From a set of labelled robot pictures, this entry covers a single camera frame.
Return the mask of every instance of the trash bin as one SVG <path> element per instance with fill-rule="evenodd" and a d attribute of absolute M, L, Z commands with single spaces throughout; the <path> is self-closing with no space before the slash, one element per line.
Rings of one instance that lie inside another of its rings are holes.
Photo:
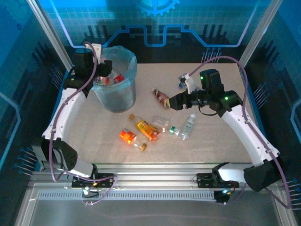
<path fill-rule="evenodd" d="M 122 46 L 104 48 L 102 56 L 113 62 L 113 69 L 124 76 L 120 83 L 103 86 L 94 83 L 92 90 L 102 105 L 111 112 L 120 113 L 130 109 L 136 100 L 135 78 L 137 59 L 134 53 Z"/>

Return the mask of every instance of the gear logo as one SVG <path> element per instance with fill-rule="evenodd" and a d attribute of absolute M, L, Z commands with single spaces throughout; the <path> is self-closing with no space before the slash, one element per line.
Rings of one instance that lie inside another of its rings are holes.
<path fill-rule="evenodd" d="M 16 21 L 23 21 L 29 13 L 29 6 L 26 0 L 0 0 L 0 5 L 5 6 L 6 10 Z"/>
<path fill-rule="evenodd" d="M 141 13 L 146 13 L 148 16 L 151 14 L 163 16 L 163 13 L 169 13 L 170 9 L 175 9 L 175 4 L 180 2 L 179 0 L 133 0 L 133 3 Z"/>

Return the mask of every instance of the yellow bottle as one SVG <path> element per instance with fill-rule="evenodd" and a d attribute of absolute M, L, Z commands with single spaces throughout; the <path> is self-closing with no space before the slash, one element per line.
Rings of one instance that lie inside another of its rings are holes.
<path fill-rule="evenodd" d="M 140 117 L 136 117 L 133 114 L 129 116 L 133 123 L 145 136 L 147 136 L 151 141 L 155 141 L 160 132 L 149 125 L 146 121 L 144 121 Z"/>

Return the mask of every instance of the beige table surface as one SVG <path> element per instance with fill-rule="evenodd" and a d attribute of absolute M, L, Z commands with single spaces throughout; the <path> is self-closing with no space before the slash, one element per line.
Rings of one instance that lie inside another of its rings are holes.
<path fill-rule="evenodd" d="M 175 111 L 163 108 L 151 88 L 158 88 L 173 97 L 181 90 L 178 76 L 193 71 L 198 64 L 139 64 L 136 77 L 136 102 L 124 113 L 110 113 L 102 107 L 93 91 L 81 107 L 73 123 L 69 137 L 71 145 L 79 157 L 91 163 L 124 162 L 251 162 L 250 157 L 230 126 L 219 116 L 204 116 L 195 106 L 191 109 Z M 220 72 L 225 90 L 234 90 L 242 98 L 244 85 L 236 64 L 207 64 L 200 71 L 215 68 Z M 201 87 L 199 72 L 193 75 Z M 247 110 L 253 118 L 249 103 Z M 212 113 L 206 106 L 204 113 Z M 196 124 L 187 141 L 175 135 L 161 134 L 156 142 L 151 142 L 128 119 L 130 114 L 150 122 L 158 116 L 181 127 L 191 113 L 195 113 Z M 119 133 L 127 128 L 147 143 L 144 152 L 137 150 L 119 138 Z"/>

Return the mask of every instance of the brown bottle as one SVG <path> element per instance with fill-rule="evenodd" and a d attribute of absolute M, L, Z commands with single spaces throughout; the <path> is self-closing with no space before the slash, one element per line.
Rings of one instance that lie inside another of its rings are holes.
<path fill-rule="evenodd" d="M 153 88 L 152 93 L 155 94 L 156 98 L 158 99 L 158 101 L 165 107 L 165 108 L 169 108 L 168 104 L 167 104 L 167 100 L 169 99 L 169 97 L 165 94 L 160 92 L 159 90 Z"/>

